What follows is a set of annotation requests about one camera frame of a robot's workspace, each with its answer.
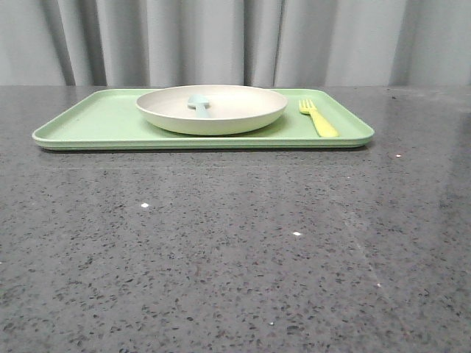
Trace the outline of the cream round plate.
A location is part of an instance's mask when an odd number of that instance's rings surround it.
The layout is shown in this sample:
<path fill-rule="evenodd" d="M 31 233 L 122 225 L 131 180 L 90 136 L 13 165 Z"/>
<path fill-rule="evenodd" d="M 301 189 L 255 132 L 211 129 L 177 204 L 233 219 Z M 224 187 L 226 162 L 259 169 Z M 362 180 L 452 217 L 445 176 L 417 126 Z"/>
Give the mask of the cream round plate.
<path fill-rule="evenodd" d="M 209 118 L 197 118 L 188 98 L 209 100 Z M 151 124 L 190 135 L 231 135 L 263 128 L 276 121 L 288 99 L 273 90 L 241 85 L 186 85 L 145 93 L 136 107 Z"/>

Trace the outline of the yellow plastic fork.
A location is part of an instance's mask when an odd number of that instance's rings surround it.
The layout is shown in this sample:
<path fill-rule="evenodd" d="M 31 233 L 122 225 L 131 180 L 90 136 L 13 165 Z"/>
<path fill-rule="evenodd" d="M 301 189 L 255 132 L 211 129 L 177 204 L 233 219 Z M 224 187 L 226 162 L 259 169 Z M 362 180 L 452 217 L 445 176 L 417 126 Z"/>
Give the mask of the yellow plastic fork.
<path fill-rule="evenodd" d="M 318 111 L 317 107 L 310 99 L 299 100 L 299 111 L 303 115 L 309 115 L 314 124 L 317 134 L 321 138 L 338 138 L 339 132 L 336 128 Z"/>

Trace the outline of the light blue plastic spoon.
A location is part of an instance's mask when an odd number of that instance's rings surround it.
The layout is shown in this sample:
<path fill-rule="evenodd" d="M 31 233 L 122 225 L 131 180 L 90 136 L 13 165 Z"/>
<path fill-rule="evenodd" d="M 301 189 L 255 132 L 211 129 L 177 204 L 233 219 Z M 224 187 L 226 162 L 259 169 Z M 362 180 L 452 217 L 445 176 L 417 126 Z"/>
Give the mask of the light blue plastic spoon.
<path fill-rule="evenodd" d="M 209 100 L 201 95 L 194 94 L 188 98 L 188 108 L 195 110 L 197 118 L 209 118 L 207 108 L 209 107 Z"/>

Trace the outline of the light green plastic tray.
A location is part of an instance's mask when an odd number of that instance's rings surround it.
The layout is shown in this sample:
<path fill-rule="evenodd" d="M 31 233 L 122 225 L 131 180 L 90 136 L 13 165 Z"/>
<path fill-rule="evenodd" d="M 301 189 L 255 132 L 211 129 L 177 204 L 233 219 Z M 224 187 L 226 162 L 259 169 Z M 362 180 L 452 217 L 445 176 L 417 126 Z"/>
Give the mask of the light green plastic tray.
<path fill-rule="evenodd" d="M 109 89 L 92 93 L 36 129 L 39 146 L 55 151 L 136 149 L 326 149 L 364 146 L 373 128 L 320 90 L 281 89 L 288 99 L 285 112 L 274 123 L 252 132 L 228 136 L 182 135 L 156 127 L 136 107 L 144 89 Z M 298 102 L 311 99 L 339 132 L 321 138 L 311 119 L 300 113 Z"/>

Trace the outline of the grey pleated curtain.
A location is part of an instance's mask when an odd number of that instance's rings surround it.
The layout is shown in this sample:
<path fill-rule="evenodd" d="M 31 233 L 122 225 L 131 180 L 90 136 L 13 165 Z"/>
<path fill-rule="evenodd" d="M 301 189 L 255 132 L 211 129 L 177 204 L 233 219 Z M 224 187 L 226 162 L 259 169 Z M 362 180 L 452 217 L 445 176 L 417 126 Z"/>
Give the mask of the grey pleated curtain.
<path fill-rule="evenodd" d="M 468 1 L 3 1 L 3 85 L 468 85 Z"/>

